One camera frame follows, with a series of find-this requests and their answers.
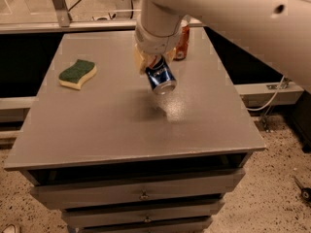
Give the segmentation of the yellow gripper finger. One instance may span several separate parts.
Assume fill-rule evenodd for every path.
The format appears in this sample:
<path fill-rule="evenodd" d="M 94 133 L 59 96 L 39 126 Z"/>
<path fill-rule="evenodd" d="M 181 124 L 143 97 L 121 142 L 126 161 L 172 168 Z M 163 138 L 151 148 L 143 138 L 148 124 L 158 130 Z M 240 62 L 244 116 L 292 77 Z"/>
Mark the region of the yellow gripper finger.
<path fill-rule="evenodd" d="M 134 62 L 140 75 L 145 74 L 147 67 L 153 66 L 156 56 L 154 54 L 145 53 L 138 46 L 134 47 Z"/>
<path fill-rule="evenodd" d="M 167 64 L 170 64 L 170 63 L 174 60 L 175 55 L 176 55 L 176 49 L 172 49 L 172 50 L 166 52 L 166 53 L 163 55 L 163 57 L 164 57 L 166 63 L 167 63 Z"/>

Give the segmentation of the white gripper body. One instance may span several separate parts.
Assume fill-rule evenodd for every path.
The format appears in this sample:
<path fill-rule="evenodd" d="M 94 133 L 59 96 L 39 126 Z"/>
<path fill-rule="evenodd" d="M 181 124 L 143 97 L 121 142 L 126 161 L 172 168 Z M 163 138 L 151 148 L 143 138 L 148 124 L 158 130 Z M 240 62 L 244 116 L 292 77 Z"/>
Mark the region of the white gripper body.
<path fill-rule="evenodd" d="M 135 40 L 140 51 L 147 54 L 165 54 L 179 42 L 181 26 L 177 25 L 168 36 L 157 36 L 148 32 L 140 21 L 135 27 Z"/>

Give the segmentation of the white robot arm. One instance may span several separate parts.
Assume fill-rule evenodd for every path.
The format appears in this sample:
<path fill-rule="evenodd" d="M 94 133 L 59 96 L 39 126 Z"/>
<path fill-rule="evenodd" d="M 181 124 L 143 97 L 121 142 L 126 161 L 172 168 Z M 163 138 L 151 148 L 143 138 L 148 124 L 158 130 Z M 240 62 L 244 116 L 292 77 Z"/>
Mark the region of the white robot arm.
<path fill-rule="evenodd" d="M 171 51 L 184 16 L 311 92 L 311 0 L 143 0 L 136 26 L 140 50 Z"/>

